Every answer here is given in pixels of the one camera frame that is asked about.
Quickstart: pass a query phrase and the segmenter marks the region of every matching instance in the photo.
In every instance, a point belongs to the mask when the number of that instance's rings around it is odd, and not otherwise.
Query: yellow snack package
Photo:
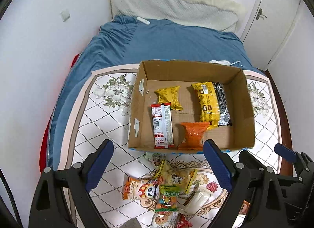
[[[179,103],[178,90],[180,86],[171,88],[158,89],[155,92],[159,94],[158,104],[171,103],[170,108],[173,110],[183,110],[183,107]]]
[[[195,83],[192,87],[197,91],[199,103],[201,104],[200,122],[209,122],[207,130],[218,127],[220,110],[215,88],[212,82]]]
[[[160,185],[178,186],[180,192],[187,193],[197,175],[197,169],[185,168],[174,170],[170,164],[163,159],[160,169],[156,172],[153,179],[158,179]]]

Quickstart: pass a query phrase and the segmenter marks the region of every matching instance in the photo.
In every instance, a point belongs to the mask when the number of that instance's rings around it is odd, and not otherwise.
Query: door
[[[252,65],[265,70],[293,24],[300,0],[261,0],[243,41]]]

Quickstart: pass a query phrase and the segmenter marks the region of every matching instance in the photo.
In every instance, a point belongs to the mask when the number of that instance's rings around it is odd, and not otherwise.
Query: snack package
[[[156,212],[153,216],[151,228],[175,228],[177,224],[177,211]]]
[[[128,177],[123,189],[123,200],[158,199],[158,179],[137,180]]]
[[[240,211],[238,213],[238,215],[246,215],[247,211],[249,210],[250,204],[247,201],[243,201],[242,206],[240,208]]]
[[[178,204],[178,211],[184,215],[195,215],[197,211],[210,199],[213,193],[207,188],[200,187],[182,204]]]
[[[178,146],[178,150],[203,150],[203,145],[200,142],[204,132],[210,126],[209,122],[182,122],[184,126],[184,140]]]
[[[199,103],[201,104],[200,122],[209,122],[208,130],[218,127],[220,110],[215,88],[212,82],[192,84],[197,91]]]
[[[174,148],[170,103],[151,104],[155,148]]]
[[[179,193],[177,186],[160,186],[155,212],[176,211]]]
[[[218,99],[219,110],[220,110],[220,119],[218,121],[218,126],[221,125],[232,125],[230,120],[230,113],[227,107],[227,99],[224,88],[220,83],[213,83],[216,96]]]
[[[161,161],[166,158],[166,154],[146,152],[145,159],[148,160],[155,169],[159,170]]]
[[[155,92],[159,94],[158,104],[171,103],[171,109],[173,110],[183,110],[179,103],[178,91],[180,86],[158,89]]]
[[[192,223],[189,222],[184,215],[180,214],[175,228],[189,228],[192,226]]]
[[[196,175],[195,168],[173,170],[166,160],[162,160],[154,179],[158,179],[160,185],[178,186],[180,192],[187,193]]]

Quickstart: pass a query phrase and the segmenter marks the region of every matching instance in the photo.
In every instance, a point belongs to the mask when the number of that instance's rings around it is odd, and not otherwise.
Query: wooden bed frame
[[[262,72],[269,78],[270,83],[271,83],[272,88],[273,88],[274,95],[275,95],[275,100],[277,103],[278,113],[279,113],[279,118],[280,118],[282,144],[285,147],[292,150],[292,139],[291,139],[290,128],[289,128],[288,118],[287,118],[284,104],[281,100],[281,97],[279,95],[279,91],[278,91],[276,84],[275,84],[272,76],[270,75],[269,71],[266,70],[266,71],[262,71]],[[287,162],[285,159],[282,159],[280,174],[286,175],[286,176],[292,176],[292,173],[293,173],[292,164]]]

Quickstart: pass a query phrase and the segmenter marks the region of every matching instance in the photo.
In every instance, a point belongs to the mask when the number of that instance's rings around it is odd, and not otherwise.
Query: cable
[[[16,217],[16,221],[18,222],[18,224],[19,224],[21,227],[23,227],[21,218],[20,218],[19,213],[18,213],[18,208],[16,207],[15,200],[14,200],[14,198],[13,198],[13,194],[12,194],[12,192],[11,192],[11,190],[10,190],[10,187],[9,187],[9,185],[8,185],[8,183],[7,183],[6,179],[5,179],[5,177],[4,177],[4,174],[3,174],[2,171],[1,171],[1,168],[0,168],[0,178],[1,178],[1,181],[2,181],[2,183],[3,183],[3,185],[4,185],[4,188],[7,190],[7,194],[8,194],[8,196],[9,196],[10,202],[11,202],[11,204],[12,204],[13,211],[14,211],[14,214],[15,214],[15,217]]]

